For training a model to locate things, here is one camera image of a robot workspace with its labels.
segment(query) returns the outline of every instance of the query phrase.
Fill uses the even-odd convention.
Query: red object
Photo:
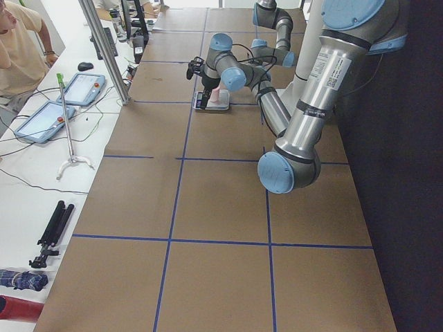
[[[43,303],[0,295],[0,320],[35,323],[42,313]]]

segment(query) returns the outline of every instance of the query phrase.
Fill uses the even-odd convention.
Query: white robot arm
[[[190,63],[188,78],[192,73],[202,76],[207,99],[220,79],[230,91],[243,86],[252,90],[262,105],[268,126],[278,137],[273,151],[263,155],[258,163],[260,181],[270,192],[287,193],[317,179],[321,163],[314,145],[342,93],[343,82],[352,79],[366,55],[390,52],[404,45],[408,9],[408,0],[324,0],[321,48],[295,105],[284,105],[261,66],[235,59],[230,51],[232,39],[225,34],[216,34],[211,40],[206,63],[201,59],[198,69]],[[277,12],[275,1],[258,1],[253,21],[275,22],[282,17],[284,23],[272,28],[279,29],[278,42],[289,40],[288,27],[292,27],[292,22],[288,24],[287,16]],[[273,18],[264,19],[266,13]],[[266,57],[280,65],[288,64],[288,57],[291,65],[295,62],[289,50],[271,48],[270,52],[267,45],[258,47],[262,50],[254,56],[265,62],[269,62]],[[277,50],[284,52],[277,55]]]

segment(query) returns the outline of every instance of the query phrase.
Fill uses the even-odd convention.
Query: black mouse
[[[94,68],[94,65],[91,62],[80,62],[77,67],[78,71],[88,71],[92,68]]]

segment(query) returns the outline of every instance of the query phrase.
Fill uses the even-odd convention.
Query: keyboard
[[[114,42],[114,38],[112,37],[111,28],[106,27],[106,28],[103,28],[103,30],[105,31],[106,38],[108,39],[109,45],[111,46],[112,52],[114,53],[114,57],[116,57],[118,55],[118,53],[117,53],[116,43]],[[98,49],[98,45],[97,45],[94,37],[91,37],[90,41],[93,42],[94,47],[96,48],[97,58],[99,60],[102,60],[103,56],[100,53],[100,50]]]

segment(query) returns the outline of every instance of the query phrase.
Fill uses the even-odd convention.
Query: black wall
[[[399,332],[443,331],[442,9],[411,1],[405,48],[336,109]],[[378,60],[368,58],[359,84]]]

